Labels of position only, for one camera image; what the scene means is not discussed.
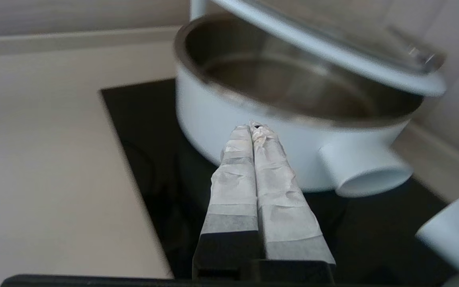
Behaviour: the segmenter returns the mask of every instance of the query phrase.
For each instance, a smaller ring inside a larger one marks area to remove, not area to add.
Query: white handle
[[[330,143],[318,153],[342,197],[379,194],[412,176],[412,169],[380,142]]]
[[[191,0],[191,21],[206,14],[208,0]]]

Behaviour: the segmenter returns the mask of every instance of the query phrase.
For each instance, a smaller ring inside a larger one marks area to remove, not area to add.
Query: lid
[[[439,96],[439,72],[410,54],[385,27],[335,7],[333,0],[213,0],[265,31],[363,77],[423,96]]]

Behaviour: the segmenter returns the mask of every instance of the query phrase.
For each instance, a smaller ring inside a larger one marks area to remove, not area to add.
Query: cooktop surface
[[[182,134],[175,80],[104,89],[102,96],[173,274],[190,279],[216,167]],[[336,283],[439,286],[455,274],[414,237],[446,206],[416,180],[367,198],[304,195],[337,263]]]

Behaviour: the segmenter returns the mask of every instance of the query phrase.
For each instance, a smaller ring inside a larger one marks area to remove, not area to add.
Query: white wall
[[[450,89],[416,121],[459,148],[459,0],[330,0],[399,26],[448,53]],[[184,24],[189,0],[0,0],[0,35]]]
[[[172,26],[189,0],[0,0],[0,35]]]

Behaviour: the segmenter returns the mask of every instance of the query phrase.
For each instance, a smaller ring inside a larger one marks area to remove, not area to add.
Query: countertop
[[[99,91],[173,77],[176,30],[0,37],[0,283],[171,278]],[[415,177],[458,198],[459,153],[415,125],[403,134],[394,148]]]

